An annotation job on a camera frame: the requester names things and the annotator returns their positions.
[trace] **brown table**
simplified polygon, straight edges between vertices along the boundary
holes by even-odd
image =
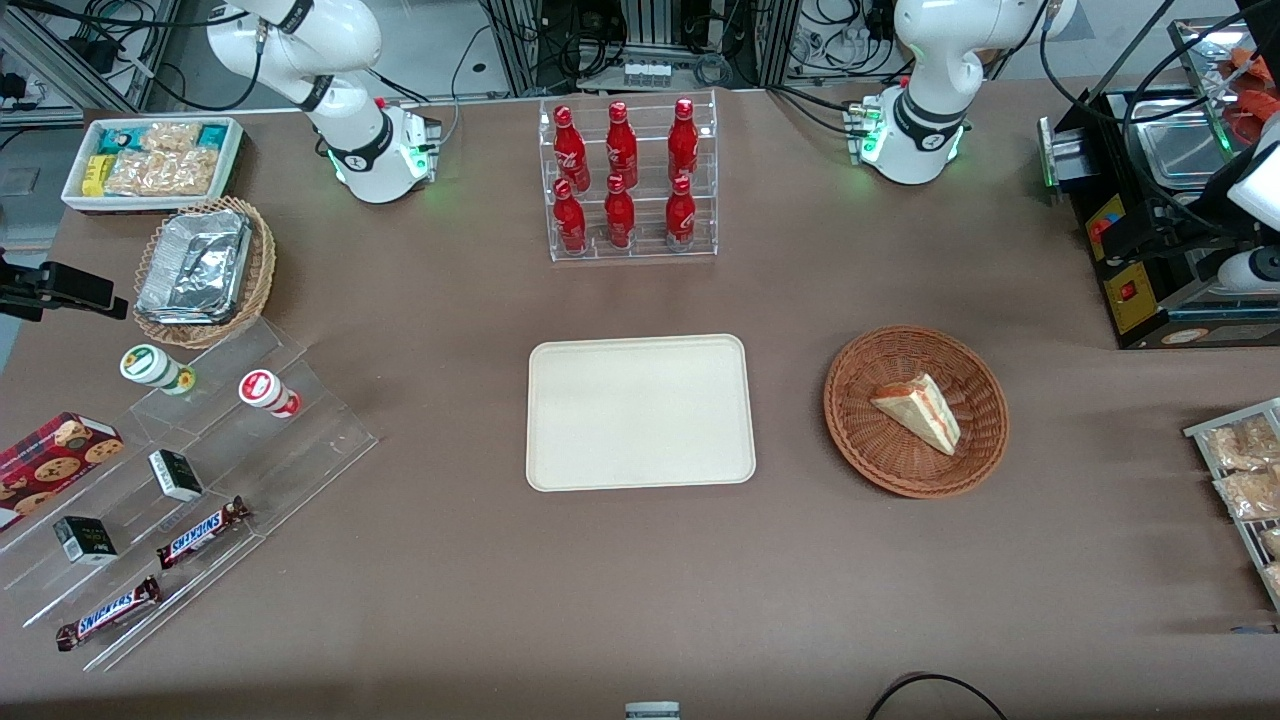
[[[1275,396],[1280,354],[1114,350],[1039,186],[1048,85],[984,88],[925,187],[851,168],[762,92],[719,101],[722,252],[643,268],[552,266],[532,102],[467,106],[440,182],[376,208],[301,114],[244,115],[239,193],[279,242],[268,315],[383,442],[111,673],[0,615],[0,702],[22,703],[3,716],[111,696],[95,717],[608,719],[660,698],[690,720],[861,717],[938,670],[1012,717],[1275,717],[1280,638],[1226,634],[1274,616],[1180,429]],[[54,258],[128,288],[155,222],[68,213]],[[827,437],[828,363],[888,323],[954,334],[1004,384],[1009,455],[969,495],[887,495]],[[710,332],[746,345],[750,482],[526,484],[534,346]],[[140,340],[74,311],[28,325],[0,443],[125,410],[142,391],[115,365]],[[904,694],[899,717],[982,716]]]

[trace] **snickers bar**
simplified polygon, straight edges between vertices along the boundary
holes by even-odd
[[[209,543],[209,541],[221,534],[223,530],[248,518],[248,507],[244,507],[244,501],[237,495],[236,500],[219,507],[218,512],[205,518],[202,523],[182,533],[178,539],[157,550],[156,555],[160,556],[160,568],[164,570],[173,568],[183,557],[193,555]]]
[[[124,616],[147,605],[159,605],[160,584],[148,575],[142,584],[99,607],[93,614],[81,618],[79,623],[68,623],[58,629],[58,650],[67,652],[102,628],[118,623]]]

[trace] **power adapter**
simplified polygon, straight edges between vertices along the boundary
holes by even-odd
[[[67,46],[84,58],[95,70],[106,74],[115,67],[115,44],[109,40],[84,40],[83,37],[68,37]]]
[[[872,0],[867,9],[867,29],[872,40],[893,40],[893,0]]]

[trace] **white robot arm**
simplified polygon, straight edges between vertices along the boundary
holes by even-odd
[[[389,202],[435,176],[439,126],[399,108],[383,108],[357,74],[374,67],[383,36],[360,0],[239,0],[210,19],[214,55],[232,72],[257,78],[311,118],[329,145],[340,179],[366,202]],[[268,24],[257,59],[259,20]]]
[[[1048,36],[1066,27],[1076,0],[1050,0]],[[893,27],[915,55],[906,88],[891,87],[863,104],[860,160],[884,177],[920,184],[955,156],[965,111],[983,83],[977,50],[1039,41],[1039,0],[899,0]]]

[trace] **cookie box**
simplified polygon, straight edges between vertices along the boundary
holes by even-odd
[[[123,447],[115,428],[63,413],[0,452],[0,532]]]

